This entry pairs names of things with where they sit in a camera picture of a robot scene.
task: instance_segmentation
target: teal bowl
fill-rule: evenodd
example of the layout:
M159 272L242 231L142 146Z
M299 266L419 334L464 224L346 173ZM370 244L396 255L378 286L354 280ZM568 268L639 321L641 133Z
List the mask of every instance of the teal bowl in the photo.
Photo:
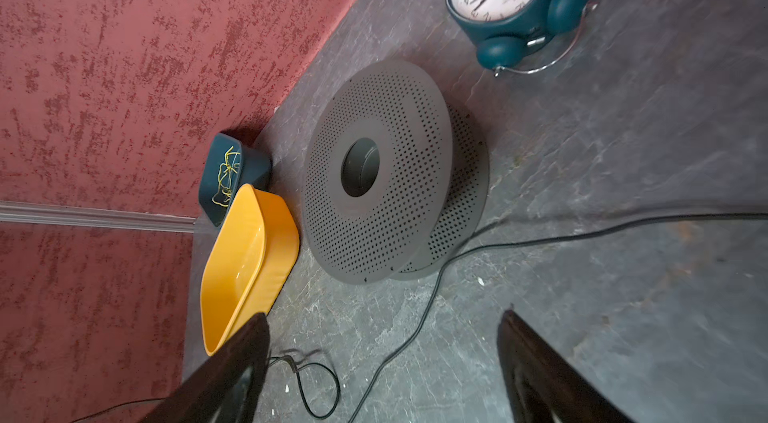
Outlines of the teal bowl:
M210 144L197 201L210 222L220 226L237 189L250 183L266 191L271 174L272 162L267 155L220 132Z

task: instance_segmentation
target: red textured wall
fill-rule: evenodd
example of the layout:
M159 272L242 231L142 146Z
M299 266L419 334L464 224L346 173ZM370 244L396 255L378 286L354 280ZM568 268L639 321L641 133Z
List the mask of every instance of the red textured wall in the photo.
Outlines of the red textured wall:
M193 216L354 0L0 0L0 199Z
M174 390L191 241L0 223L0 420L66 423Z

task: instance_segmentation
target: circular hole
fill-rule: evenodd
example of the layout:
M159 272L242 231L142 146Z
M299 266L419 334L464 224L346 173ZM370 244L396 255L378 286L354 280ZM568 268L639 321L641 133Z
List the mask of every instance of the circular hole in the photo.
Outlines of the circular hole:
M341 165L341 186L357 198L368 192L379 175L379 147L370 138L355 141Z

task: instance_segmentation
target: yellow string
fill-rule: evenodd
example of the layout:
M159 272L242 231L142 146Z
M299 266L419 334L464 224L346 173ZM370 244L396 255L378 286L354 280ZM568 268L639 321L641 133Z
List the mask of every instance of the yellow string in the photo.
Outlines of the yellow string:
M234 189L232 187L232 178L237 174L237 170L240 169L240 162L236 161L240 153L234 151L234 149L235 147L231 146L224 154L224 162L219 165L219 188L216 191L216 194L210 199L212 202L216 203L216 205L225 208L228 207L232 201L232 191ZM224 195L224 202L222 203L216 201L216 197L219 196L219 193Z

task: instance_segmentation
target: clock handle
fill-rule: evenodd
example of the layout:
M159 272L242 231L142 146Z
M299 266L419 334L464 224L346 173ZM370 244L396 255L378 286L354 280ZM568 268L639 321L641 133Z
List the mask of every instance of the clock handle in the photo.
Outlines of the clock handle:
M538 68L532 68L531 70L516 70L514 68L507 68L506 66L496 66L493 70L494 75L498 76L502 74L503 71L513 72L514 74L534 74L535 72L544 71L550 66L554 65L555 63L558 63L560 60L565 58L569 53L571 53L571 50L576 46L576 43L578 43L579 37L581 37L581 30L584 28L584 20L587 18L587 15L590 14L590 12L597 9L598 4L592 1L587 2L586 6L581 10L581 19L578 24L578 28L576 29L576 34L574 34L574 38L571 41L571 44L568 45L567 48L565 48L565 51L560 53L560 56L553 59L549 63L539 66Z

